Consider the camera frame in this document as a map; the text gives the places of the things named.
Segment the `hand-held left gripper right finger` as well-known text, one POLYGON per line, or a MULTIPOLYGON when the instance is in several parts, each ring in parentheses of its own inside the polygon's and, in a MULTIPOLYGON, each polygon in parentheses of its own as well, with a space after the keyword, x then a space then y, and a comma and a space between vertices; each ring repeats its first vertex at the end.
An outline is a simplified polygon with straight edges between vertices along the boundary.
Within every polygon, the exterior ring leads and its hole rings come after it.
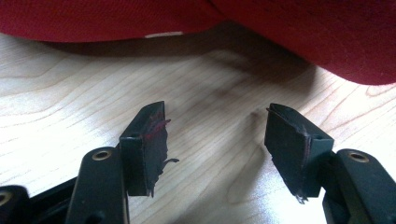
POLYGON ((290 193, 300 203, 318 197, 318 171, 332 153, 334 140, 291 107, 270 104, 264 145, 290 193))

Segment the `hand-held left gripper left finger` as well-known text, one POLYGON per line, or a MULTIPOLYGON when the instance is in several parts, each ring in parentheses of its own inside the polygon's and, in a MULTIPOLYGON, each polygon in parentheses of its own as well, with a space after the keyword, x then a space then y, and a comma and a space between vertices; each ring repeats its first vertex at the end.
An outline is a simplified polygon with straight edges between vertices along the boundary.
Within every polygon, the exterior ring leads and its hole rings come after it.
POLYGON ((139 110, 119 139, 125 188, 129 196, 154 196, 154 188, 168 159, 164 101, 139 110))

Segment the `red cloth garment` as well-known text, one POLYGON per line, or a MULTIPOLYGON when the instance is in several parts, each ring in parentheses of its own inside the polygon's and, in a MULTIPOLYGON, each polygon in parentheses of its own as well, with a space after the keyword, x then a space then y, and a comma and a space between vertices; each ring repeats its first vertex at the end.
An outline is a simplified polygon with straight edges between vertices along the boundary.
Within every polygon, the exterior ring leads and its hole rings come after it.
POLYGON ((396 0, 0 0, 0 33, 99 42, 233 21, 339 77, 396 83, 396 0))

